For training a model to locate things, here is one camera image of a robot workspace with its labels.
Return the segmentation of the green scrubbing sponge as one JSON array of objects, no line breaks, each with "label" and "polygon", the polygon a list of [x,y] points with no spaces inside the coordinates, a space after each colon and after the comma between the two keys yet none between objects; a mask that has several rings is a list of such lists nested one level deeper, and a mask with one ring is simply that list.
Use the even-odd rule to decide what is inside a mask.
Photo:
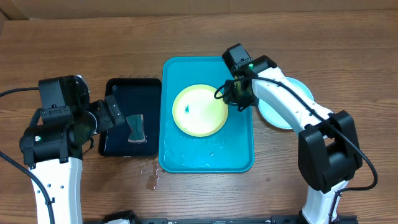
[{"label": "green scrubbing sponge", "polygon": [[128,142],[138,144],[146,142],[146,135],[144,133],[144,116],[142,114],[133,114],[128,116],[126,121],[131,129]]}]

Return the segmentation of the white plate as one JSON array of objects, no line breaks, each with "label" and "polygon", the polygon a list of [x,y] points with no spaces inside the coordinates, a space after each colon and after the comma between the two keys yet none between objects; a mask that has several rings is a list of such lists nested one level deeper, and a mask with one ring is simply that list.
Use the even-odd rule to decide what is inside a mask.
[{"label": "white plate", "polygon": [[[300,90],[306,97],[308,97],[311,100],[314,100],[312,92],[308,89],[308,87],[305,84],[291,77],[287,77],[287,79],[291,84],[293,84],[293,86],[296,89]],[[292,129],[291,126],[270,105],[268,105],[264,101],[259,100],[258,110],[262,115],[262,117],[274,127],[280,129],[287,129],[287,130]]]}]

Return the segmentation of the yellow plate with stain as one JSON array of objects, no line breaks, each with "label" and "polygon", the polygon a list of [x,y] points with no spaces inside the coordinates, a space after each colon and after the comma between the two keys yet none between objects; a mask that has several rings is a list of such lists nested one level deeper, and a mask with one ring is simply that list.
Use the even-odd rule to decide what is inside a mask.
[{"label": "yellow plate with stain", "polygon": [[172,105],[177,127],[194,137],[206,137],[219,131],[228,118],[228,105],[220,92],[210,85],[197,84],[183,89]]}]

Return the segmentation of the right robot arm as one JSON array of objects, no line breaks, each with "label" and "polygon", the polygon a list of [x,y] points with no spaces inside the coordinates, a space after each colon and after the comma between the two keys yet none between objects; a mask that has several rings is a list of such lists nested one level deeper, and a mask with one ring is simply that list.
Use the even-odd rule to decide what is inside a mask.
[{"label": "right robot arm", "polygon": [[308,184],[299,223],[342,223],[336,209],[348,182],[363,164],[353,118],[334,113],[296,90],[269,57],[257,59],[247,52],[223,54],[232,74],[221,86],[220,97],[239,111],[255,100],[270,105],[298,136],[298,168]]}]

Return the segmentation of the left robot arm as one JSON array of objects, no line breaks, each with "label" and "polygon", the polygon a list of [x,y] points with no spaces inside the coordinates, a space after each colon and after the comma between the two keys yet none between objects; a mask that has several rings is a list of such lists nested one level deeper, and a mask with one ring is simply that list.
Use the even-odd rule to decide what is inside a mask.
[{"label": "left robot arm", "polygon": [[90,102],[88,94],[43,93],[42,108],[20,140],[35,191],[39,223],[82,223],[82,146],[124,119],[114,96]]}]

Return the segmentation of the black tray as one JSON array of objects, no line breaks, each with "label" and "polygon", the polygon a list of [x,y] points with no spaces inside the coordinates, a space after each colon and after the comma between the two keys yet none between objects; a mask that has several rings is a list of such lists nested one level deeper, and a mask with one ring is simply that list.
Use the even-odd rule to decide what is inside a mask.
[{"label": "black tray", "polygon": [[[104,157],[154,156],[159,150],[162,83],[157,78],[112,78],[105,95],[113,95],[126,119],[99,137],[98,151]],[[141,115],[143,142],[132,142],[130,117]]]}]

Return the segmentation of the teal serving tray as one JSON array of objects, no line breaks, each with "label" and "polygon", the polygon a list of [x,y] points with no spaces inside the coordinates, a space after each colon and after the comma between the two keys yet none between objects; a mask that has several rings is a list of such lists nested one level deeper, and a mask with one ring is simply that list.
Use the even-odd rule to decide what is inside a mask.
[{"label": "teal serving tray", "polygon": [[220,87],[232,78],[221,57],[174,57],[162,72],[159,162],[174,173],[238,173],[254,164],[252,111],[229,106],[228,118],[216,133],[202,138],[181,131],[172,117],[172,105],[186,87]]}]

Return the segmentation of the black mounting rail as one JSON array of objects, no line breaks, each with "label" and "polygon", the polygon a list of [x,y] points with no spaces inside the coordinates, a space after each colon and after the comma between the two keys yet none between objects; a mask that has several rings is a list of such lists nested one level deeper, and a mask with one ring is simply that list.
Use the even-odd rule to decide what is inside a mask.
[{"label": "black mounting rail", "polygon": [[307,223],[301,213],[298,215],[273,215],[269,218],[237,219],[179,219],[139,218],[132,210],[106,215],[101,220],[86,220],[83,224],[128,223],[128,224],[300,224]]}]

